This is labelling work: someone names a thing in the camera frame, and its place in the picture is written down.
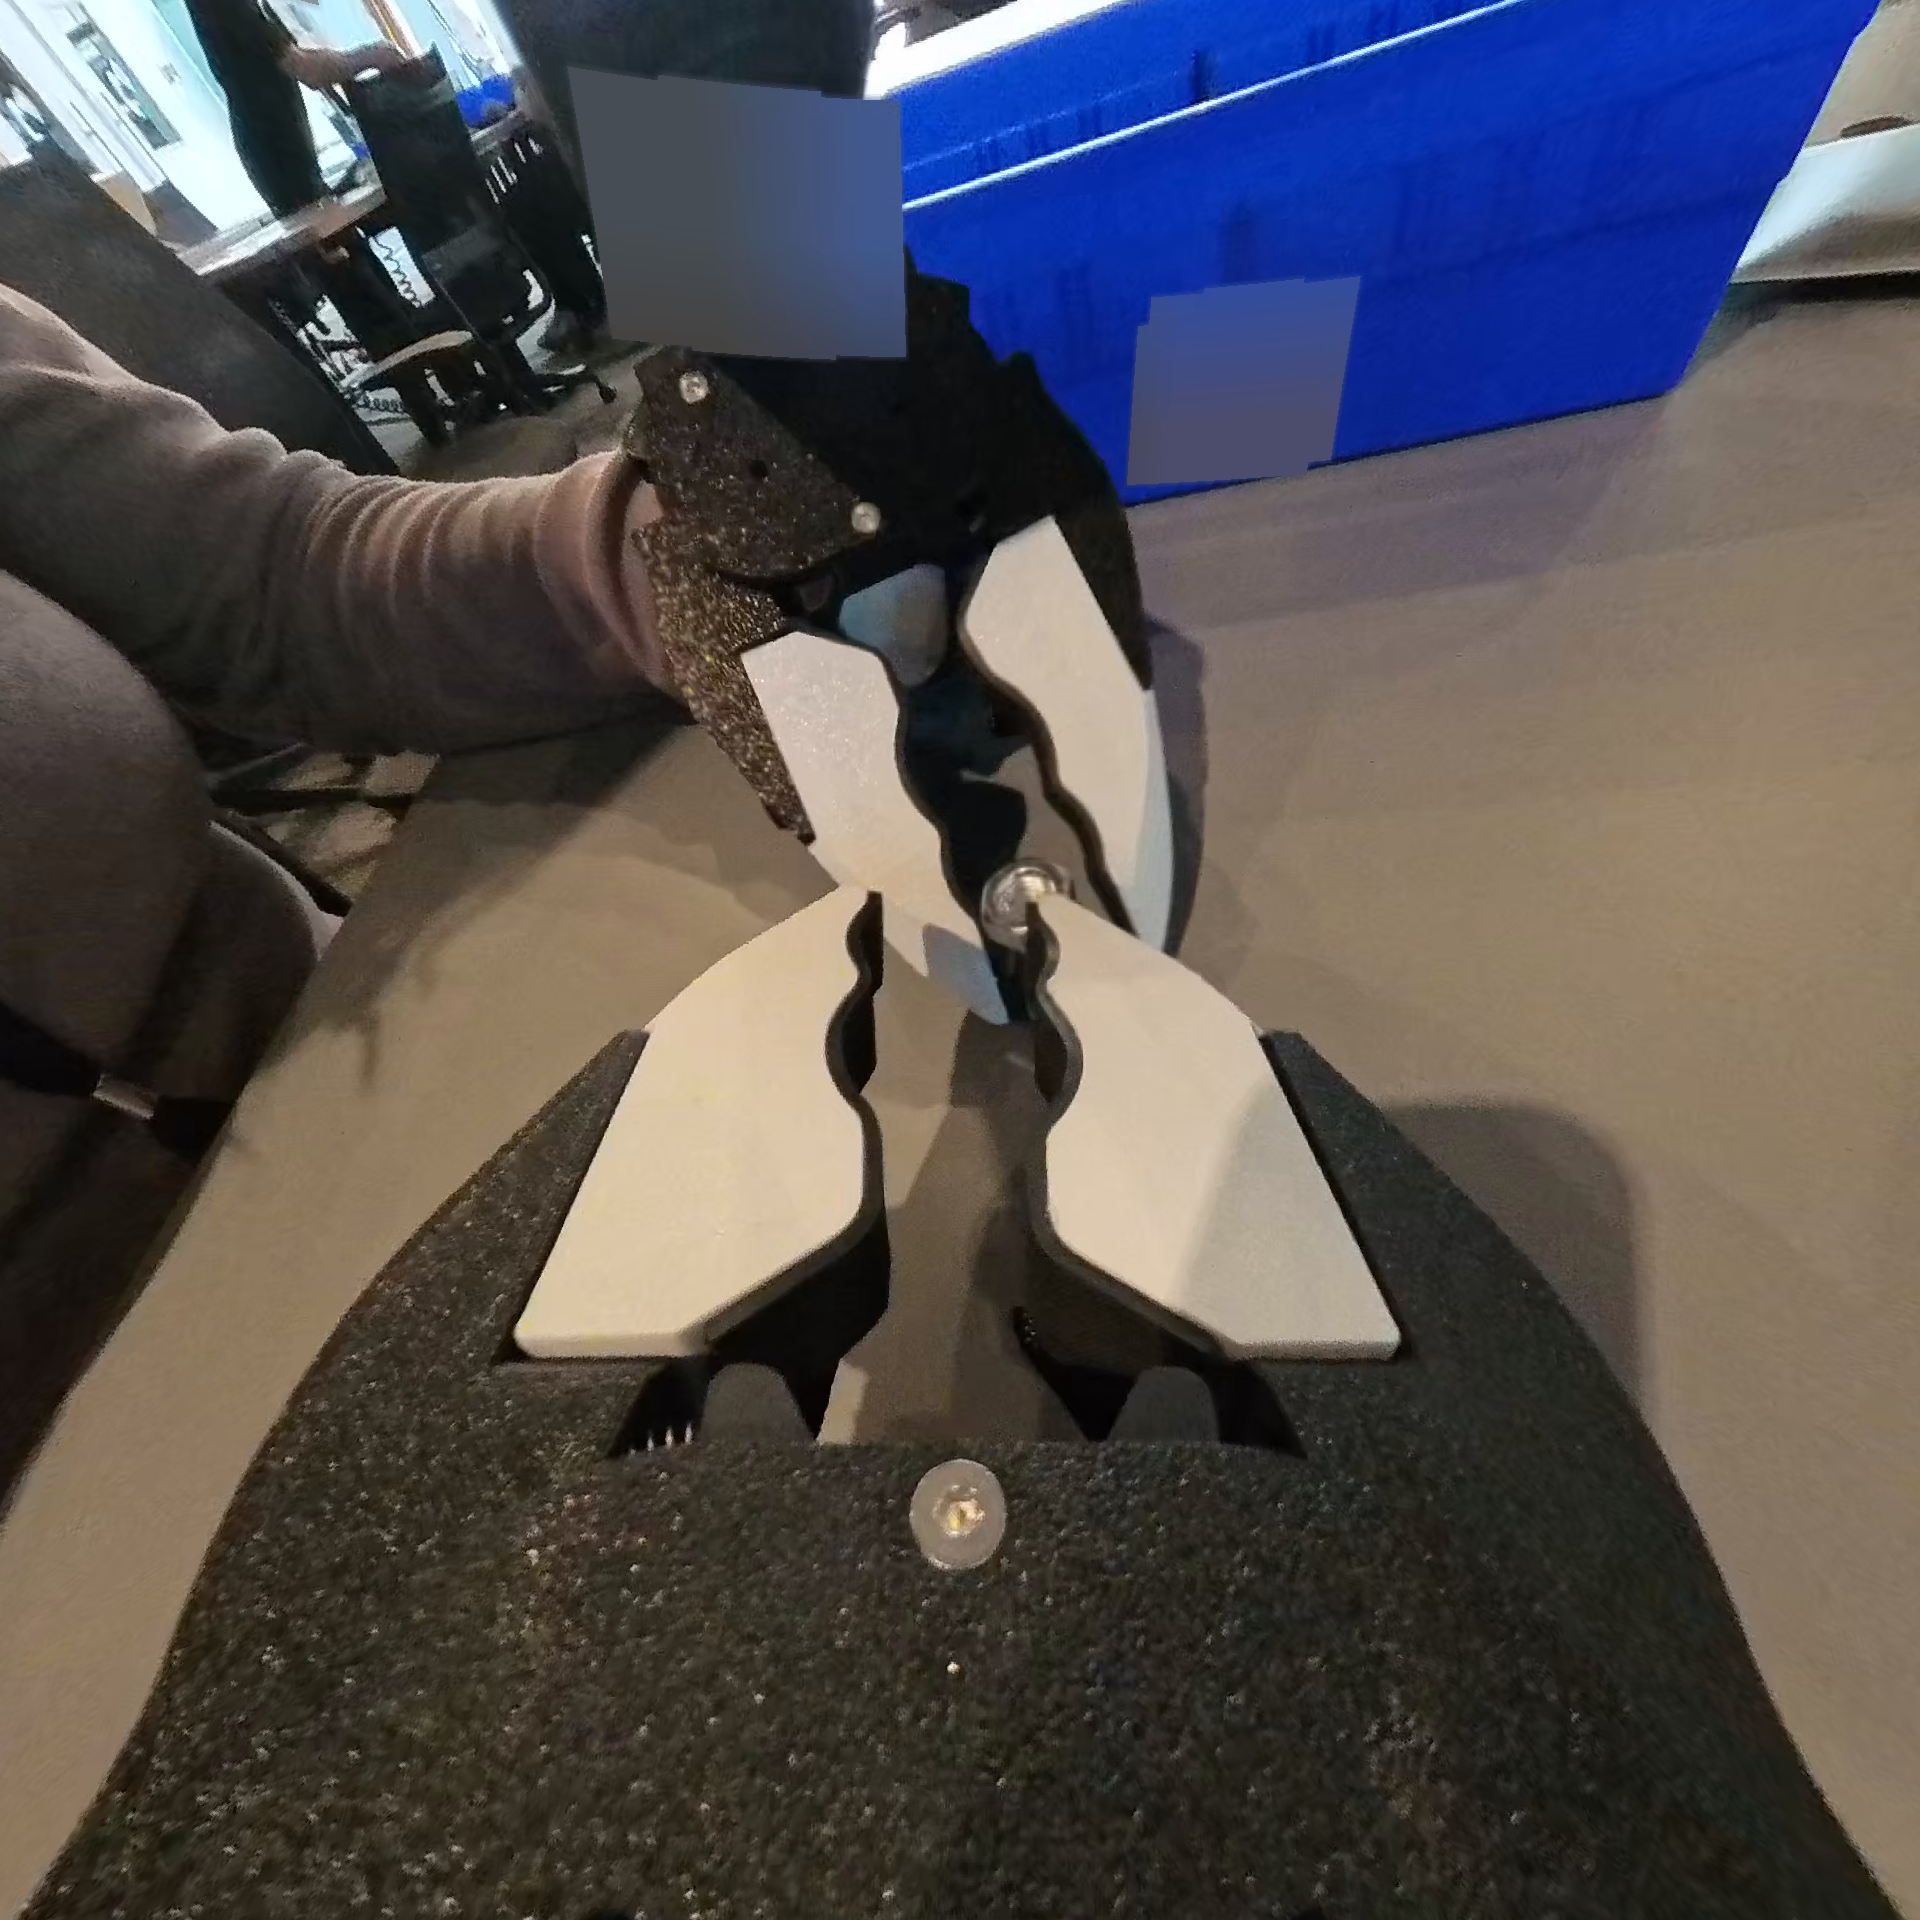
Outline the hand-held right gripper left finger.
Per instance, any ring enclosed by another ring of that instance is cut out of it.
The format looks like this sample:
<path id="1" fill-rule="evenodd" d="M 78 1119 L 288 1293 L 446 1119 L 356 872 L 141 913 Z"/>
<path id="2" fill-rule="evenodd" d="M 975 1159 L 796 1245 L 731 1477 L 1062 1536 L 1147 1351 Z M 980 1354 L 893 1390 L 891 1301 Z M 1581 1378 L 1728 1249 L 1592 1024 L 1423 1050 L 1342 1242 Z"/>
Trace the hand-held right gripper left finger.
<path id="1" fill-rule="evenodd" d="M 838 886 L 651 1020 L 519 1309 L 519 1354 L 710 1353 L 858 1242 L 880 1185 L 848 1028 L 880 965 L 880 901 Z"/>

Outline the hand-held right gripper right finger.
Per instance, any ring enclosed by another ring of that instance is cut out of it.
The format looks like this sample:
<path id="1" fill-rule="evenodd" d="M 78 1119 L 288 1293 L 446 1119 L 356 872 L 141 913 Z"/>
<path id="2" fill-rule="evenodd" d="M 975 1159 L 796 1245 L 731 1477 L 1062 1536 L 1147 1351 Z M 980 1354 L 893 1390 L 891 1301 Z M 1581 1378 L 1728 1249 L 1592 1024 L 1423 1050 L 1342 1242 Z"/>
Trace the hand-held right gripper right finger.
<path id="1" fill-rule="evenodd" d="M 1263 1033 L 1068 895 L 1026 910 L 1047 1253 L 1229 1360 L 1390 1360 L 1402 1328 Z"/>

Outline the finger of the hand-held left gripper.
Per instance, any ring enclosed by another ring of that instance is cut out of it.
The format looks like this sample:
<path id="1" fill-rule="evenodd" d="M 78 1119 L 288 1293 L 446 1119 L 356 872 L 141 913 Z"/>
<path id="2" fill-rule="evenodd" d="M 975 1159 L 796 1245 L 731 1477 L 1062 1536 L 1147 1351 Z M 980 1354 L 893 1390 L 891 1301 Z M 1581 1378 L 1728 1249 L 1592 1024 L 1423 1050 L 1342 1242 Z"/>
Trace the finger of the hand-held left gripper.
<path id="1" fill-rule="evenodd" d="M 807 840 L 838 882 L 880 898 L 886 943 L 987 1024 L 1011 1010 L 975 911 L 952 879 L 943 829 L 906 769 L 893 669 L 855 641 L 789 630 L 743 669 L 807 817 Z"/>
<path id="2" fill-rule="evenodd" d="M 1047 794 L 1075 825 L 1103 902 L 1163 950 L 1176 861 L 1160 711 L 1054 516 L 996 542 L 957 638 L 1028 719 Z"/>

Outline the person's left forearm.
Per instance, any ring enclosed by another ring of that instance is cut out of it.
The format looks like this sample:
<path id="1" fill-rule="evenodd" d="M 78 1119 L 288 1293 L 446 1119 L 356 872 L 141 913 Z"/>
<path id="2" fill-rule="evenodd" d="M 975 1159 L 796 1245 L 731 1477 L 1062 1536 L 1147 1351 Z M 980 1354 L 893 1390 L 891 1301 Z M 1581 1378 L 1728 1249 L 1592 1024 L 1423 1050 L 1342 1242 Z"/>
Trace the person's left forearm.
<path id="1" fill-rule="evenodd" d="M 677 702 L 638 469 L 360 474 L 228 429 L 5 287 L 5 573 L 214 727 L 466 751 Z"/>

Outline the black office chair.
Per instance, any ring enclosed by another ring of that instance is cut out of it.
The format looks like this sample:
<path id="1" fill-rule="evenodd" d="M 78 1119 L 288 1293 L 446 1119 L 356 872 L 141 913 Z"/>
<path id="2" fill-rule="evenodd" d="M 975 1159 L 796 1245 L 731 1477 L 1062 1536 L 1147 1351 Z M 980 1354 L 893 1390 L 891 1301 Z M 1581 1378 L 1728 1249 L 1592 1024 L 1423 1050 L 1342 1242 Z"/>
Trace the black office chair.
<path id="1" fill-rule="evenodd" d="M 613 401 L 614 388 L 589 365 L 528 361 L 520 337 L 556 308 L 557 286 L 474 146 L 444 66 L 424 55 L 374 69 L 348 79 L 346 97 L 429 312 L 451 322 L 508 407 L 534 414 L 583 388 Z"/>

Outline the wooden office desk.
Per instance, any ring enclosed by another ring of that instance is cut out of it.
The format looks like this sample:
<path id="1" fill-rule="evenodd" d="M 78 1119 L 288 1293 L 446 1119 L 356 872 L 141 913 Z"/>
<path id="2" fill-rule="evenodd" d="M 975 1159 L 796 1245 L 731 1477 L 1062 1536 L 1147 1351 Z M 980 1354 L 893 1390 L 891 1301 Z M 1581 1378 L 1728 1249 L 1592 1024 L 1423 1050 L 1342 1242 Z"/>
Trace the wooden office desk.
<path id="1" fill-rule="evenodd" d="M 384 184 L 372 175 L 298 215 L 228 225 L 192 246 L 175 246 L 174 255 L 246 312 L 288 308 L 302 314 L 327 297 L 316 276 L 317 260 L 368 225 L 386 200 Z"/>

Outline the blue plastic storage bin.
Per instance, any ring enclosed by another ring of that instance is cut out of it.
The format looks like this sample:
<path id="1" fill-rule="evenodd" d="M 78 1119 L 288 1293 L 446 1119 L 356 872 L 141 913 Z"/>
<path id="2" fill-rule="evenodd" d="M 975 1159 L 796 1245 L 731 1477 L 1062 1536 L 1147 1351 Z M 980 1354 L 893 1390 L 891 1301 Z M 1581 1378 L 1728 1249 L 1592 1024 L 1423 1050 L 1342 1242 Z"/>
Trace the blue plastic storage bin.
<path id="1" fill-rule="evenodd" d="M 1324 458 L 1667 392 L 1867 2 L 1008 4 L 875 62 L 903 231 L 1132 501 L 1139 332 L 1331 281 Z"/>

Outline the grey office chair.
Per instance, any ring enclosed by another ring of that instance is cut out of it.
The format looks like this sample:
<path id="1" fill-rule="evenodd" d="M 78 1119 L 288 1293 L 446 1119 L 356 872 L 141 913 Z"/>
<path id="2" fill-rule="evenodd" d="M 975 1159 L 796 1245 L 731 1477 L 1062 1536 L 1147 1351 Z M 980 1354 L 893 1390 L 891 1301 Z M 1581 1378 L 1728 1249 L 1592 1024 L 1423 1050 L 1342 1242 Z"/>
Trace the grey office chair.
<path id="1" fill-rule="evenodd" d="M 3 173 L 3 282 L 228 429 L 264 429 L 354 472 L 396 472 L 372 429 L 298 348 L 195 274 L 62 156 Z"/>

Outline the person's body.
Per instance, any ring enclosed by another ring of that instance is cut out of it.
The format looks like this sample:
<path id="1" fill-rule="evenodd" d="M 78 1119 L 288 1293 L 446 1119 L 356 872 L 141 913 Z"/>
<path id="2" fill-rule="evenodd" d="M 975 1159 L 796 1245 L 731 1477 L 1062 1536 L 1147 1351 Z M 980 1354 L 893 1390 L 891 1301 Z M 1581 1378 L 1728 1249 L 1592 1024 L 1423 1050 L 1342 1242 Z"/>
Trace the person's body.
<path id="1" fill-rule="evenodd" d="M 32 588 L 3 593 L 3 1484 L 146 1273 L 335 929 L 218 823 L 159 694 Z"/>

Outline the wooden board document stand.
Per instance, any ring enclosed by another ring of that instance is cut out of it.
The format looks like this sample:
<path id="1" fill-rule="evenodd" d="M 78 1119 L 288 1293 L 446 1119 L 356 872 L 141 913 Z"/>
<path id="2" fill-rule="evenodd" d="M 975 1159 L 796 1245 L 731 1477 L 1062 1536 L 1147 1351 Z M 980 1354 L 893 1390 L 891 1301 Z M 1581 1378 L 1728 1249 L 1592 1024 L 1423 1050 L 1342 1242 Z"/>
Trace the wooden board document stand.
<path id="1" fill-rule="evenodd" d="M 1731 286 L 1915 279 L 1917 117 L 1856 114 L 1813 136 L 1770 196 Z"/>

